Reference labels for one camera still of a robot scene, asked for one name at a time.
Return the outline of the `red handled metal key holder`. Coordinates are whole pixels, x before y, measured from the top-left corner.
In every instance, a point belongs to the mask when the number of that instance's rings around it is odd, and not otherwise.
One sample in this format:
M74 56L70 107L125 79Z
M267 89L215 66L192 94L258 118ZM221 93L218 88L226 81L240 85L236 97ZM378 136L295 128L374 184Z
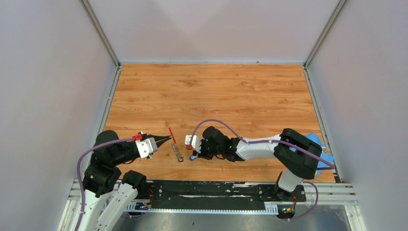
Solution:
M172 145L172 149L173 149L173 151L174 151L174 154L175 154L175 156L176 156L178 162L183 162L183 161L184 161L184 158L183 158L183 156L181 155L181 153L180 153L180 151L179 151L179 149L178 149L177 142L176 142L175 136L174 136L174 134L173 134L173 131L172 131L172 129L171 129L170 127L168 128L168 130L169 130L170 135L171 135L171 137L172 137L172 143L171 143L171 145Z

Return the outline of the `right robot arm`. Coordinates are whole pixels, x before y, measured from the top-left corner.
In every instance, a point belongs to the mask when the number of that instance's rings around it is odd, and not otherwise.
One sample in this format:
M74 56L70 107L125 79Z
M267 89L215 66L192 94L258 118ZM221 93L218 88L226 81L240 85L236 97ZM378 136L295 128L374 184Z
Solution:
M293 196L296 186L303 180L315 178L322 147L291 128L280 135L247 139L229 138L213 126L206 128L203 136L187 135L185 145L193 156L207 160L220 155L231 162L259 158L276 158L286 168L275 187L275 195L281 201Z

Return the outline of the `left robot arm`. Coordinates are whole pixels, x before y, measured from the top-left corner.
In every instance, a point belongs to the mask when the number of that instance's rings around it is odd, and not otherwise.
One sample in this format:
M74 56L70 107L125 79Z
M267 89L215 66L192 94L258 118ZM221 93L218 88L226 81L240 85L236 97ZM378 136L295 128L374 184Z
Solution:
M92 148L77 163L80 209L76 231L110 231L133 199L154 198L147 177L130 170L124 175L118 168L138 158L151 158L171 135L156 136L139 132L131 138L119 138L113 130L97 135Z

